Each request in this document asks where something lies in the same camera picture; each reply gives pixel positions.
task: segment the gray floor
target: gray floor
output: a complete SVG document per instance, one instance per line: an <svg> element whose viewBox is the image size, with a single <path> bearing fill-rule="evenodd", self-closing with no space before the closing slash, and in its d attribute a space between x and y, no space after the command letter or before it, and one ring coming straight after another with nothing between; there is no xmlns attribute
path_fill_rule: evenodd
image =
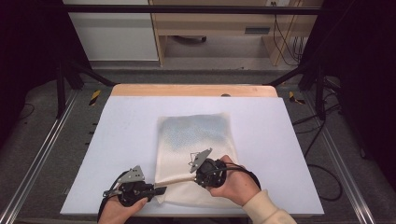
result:
<svg viewBox="0 0 396 224"><path fill-rule="evenodd" d="M131 71L128 69L128 63L99 63L96 68L97 72L104 77L123 83L227 84L262 84L285 74L292 68L286 65L277 68L269 66L268 57L261 49L263 45L258 38L242 40L209 37L206 44L185 40L180 43L180 40L171 39L165 60L169 63L163 67L152 63L137 63L139 64L137 71ZM58 221L59 223L65 223L67 219L73 220L73 223L77 223L77 220L95 221L95 217L68 217L59 214L66 197L64 190L73 184L91 141L92 132L95 129L94 123L98 122L106 98L111 92L109 87L87 77L84 79L86 85L78 93L76 104L18 214L17 220L20 223L45 223L45 221L59 219L63 220ZM289 101L290 91L296 94L297 99L303 99L295 86L297 81L298 78L292 79L277 88L279 96L285 99L292 121L312 115L308 105ZM0 209L2 210L6 208L16 188L22 182L35 154L55 121L57 108L55 87L54 82L49 82L29 92L26 103L33 105L35 110L29 117L21 119L15 125L13 134L0 151L0 181L2 183ZM101 90L102 93L96 105L88 105L95 90ZM337 104L336 98L330 96L326 106L335 104ZM28 115L30 111L32 107L27 105L21 112L21 117ZM318 125L313 120L295 127L303 151L307 149L316 131L300 132L316 127ZM327 118L326 128L342 153L376 223L396 223L394 215L396 214L396 194L375 162L361 158L357 143L343 116L337 111L332 112ZM335 173L328 149L321 137L313 145L307 157L307 163L322 165ZM318 194L323 197L334 197L338 192L338 186L333 178L318 169L310 168L310 170ZM360 223L345 194L336 202L322 200L322 205L325 210L324 216L297 218L298 222Z"/></svg>

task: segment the cloth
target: cloth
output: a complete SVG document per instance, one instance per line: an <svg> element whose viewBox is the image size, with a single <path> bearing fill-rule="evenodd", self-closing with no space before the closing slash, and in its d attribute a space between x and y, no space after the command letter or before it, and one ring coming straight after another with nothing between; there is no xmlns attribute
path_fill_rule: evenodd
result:
<svg viewBox="0 0 396 224"><path fill-rule="evenodd" d="M226 114L161 117L158 120L158 153L155 183L193 179L189 162L191 153L212 148L208 158L220 159L227 154L237 162L235 148ZM237 207L228 199L214 198L193 181L167 186L164 195L157 196L159 203L168 202L187 206Z"/></svg>
<svg viewBox="0 0 396 224"><path fill-rule="evenodd" d="M285 211L277 208L268 197L267 190L257 193L243 207L253 224L295 224Z"/></svg>

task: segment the beige sleeve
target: beige sleeve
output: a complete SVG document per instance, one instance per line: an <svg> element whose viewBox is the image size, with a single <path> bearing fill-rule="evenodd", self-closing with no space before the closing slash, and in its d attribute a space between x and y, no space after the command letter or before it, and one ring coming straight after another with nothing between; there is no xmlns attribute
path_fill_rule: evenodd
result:
<svg viewBox="0 0 396 224"><path fill-rule="evenodd" d="M253 224L289 224L295 220L282 209L277 208L263 190L251 198L243 207Z"/></svg>

